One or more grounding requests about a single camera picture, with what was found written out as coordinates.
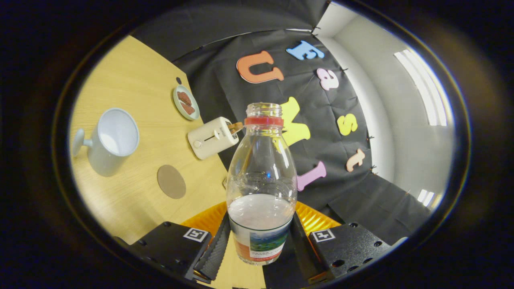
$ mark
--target wooden table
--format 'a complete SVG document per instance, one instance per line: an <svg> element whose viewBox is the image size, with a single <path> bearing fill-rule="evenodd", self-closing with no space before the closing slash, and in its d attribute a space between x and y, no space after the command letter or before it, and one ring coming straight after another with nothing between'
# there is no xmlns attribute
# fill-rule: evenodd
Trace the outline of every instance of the wooden table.
<svg viewBox="0 0 514 289"><path fill-rule="evenodd" d="M173 104L178 85L189 90L187 76L164 57L129 36L93 69L77 98L69 140L83 128L88 138L100 116L111 107L126 110L139 128L139 147L111 177L98 175L87 159L86 147L70 156L76 185L91 214L113 236L136 242L164 221L180 224L225 200L222 181L227 175L215 155L199 160L186 134L201 126L201 118L186 120ZM200 107L201 111L209 109ZM186 195L166 196L157 183L157 170L174 166L186 182ZM215 288L265 288L262 267L237 258L230 239Z"/></svg>

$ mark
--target mug handle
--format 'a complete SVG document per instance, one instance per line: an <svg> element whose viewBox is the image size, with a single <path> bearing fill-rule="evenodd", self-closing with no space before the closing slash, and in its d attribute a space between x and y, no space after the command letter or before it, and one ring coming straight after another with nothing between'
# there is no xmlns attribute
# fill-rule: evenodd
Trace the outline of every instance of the mug handle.
<svg viewBox="0 0 514 289"><path fill-rule="evenodd" d="M75 139L73 140L73 146L72 146L72 152L73 156L77 156L80 151L81 146L93 146L93 140L92 139L84 139L85 133L83 129L78 129L77 133L75 134Z"/></svg>

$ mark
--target foam letter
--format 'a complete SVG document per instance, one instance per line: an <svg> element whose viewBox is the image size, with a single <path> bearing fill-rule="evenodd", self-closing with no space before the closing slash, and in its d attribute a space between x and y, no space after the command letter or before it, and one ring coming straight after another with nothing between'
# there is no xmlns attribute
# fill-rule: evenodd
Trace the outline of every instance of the foam letter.
<svg viewBox="0 0 514 289"><path fill-rule="evenodd" d="M350 132L357 130L357 118L355 118L355 115L353 114L340 116L337 119L337 125L339 126L339 132L342 135L349 135Z"/></svg>
<svg viewBox="0 0 514 289"><path fill-rule="evenodd" d="M318 165L307 173L298 176L298 190L303 191L305 186L314 182L316 179L326 177L326 169L323 162L319 162Z"/></svg>
<svg viewBox="0 0 514 289"><path fill-rule="evenodd" d="M282 107L282 118L284 119L284 131L282 134L286 144L288 146L293 143L302 140L310 139L309 127L304 123L293 123L296 115L300 112L300 106L294 97L290 97L289 100L281 104Z"/></svg>
<svg viewBox="0 0 514 289"><path fill-rule="evenodd" d="M257 75L250 72L250 66L261 63L274 63L271 55L265 50L261 51L261 53L239 58L236 63L236 67L241 77L250 83L261 83L272 79L278 79L280 81L284 80L284 75L278 67L273 67L270 72Z"/></svg>
<svg viewBox="0 0 514 289"><path fill-rule="evenodd" d="M287 53L298 58L299 60L304 60L305 58L303 58L303 56L305 54L307 54L307 59L313 59L316 56L318 56L319 58L325 57L325 54L321 52L319 49L315 48L314 46L308 44L303 40L301 42L302 43L300 45L293 49L286 49Z"/></svg>
<svg viewBox="0 0 514 289"><path fill-rule="evenodd" d="M353 172L353 166L359 165L362 166L362 160L366 157L362 150L357 149L357 153L351 156L348 161L346 162L346 169L348 172Z"/></svg>
<svg viewBox="0 0 514 289"><path fill-rule="evenodd" d="M329 90L331 88L339 87L339 80L337 79L336 74L332 70L325 70L322 68L318 68L316 71L319 79L321 79L321 87L324 90Z"/></svg>

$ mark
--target plastic bottle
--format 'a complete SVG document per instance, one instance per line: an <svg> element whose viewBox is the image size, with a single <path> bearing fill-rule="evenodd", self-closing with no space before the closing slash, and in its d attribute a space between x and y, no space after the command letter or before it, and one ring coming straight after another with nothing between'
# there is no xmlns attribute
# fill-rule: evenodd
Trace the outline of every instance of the plastic bottle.
<svg viewBox="0 0 514 289"><path fill-rule="evenodd" d="M227 176L227 208L237 254L253 265L274 262L282 252L295 213L297 175L282 137L282 108L252 103L246 135Z"/></svg>

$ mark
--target plate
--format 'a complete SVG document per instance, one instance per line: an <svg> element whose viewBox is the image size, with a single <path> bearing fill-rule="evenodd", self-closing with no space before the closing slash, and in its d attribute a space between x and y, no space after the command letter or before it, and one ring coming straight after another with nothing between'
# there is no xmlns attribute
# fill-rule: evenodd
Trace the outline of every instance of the plate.
<svg viewBox="0 0 514 289"><path fill-rule="evenodd" d="M178 99L178 93L184 92L188 95L189 99L191 100L191 107L194 108L194 112L190 115L186 112L186 110L182 107L180 103L182 101ZM175 88L173 91L173 102L175 103L175 106L177 107L178 111L182 116L189 120L195 120L200 117L200 109L198 108L198 104L196 104L196 99L194 99L193 94L183 85L179 85Z"/></svg>

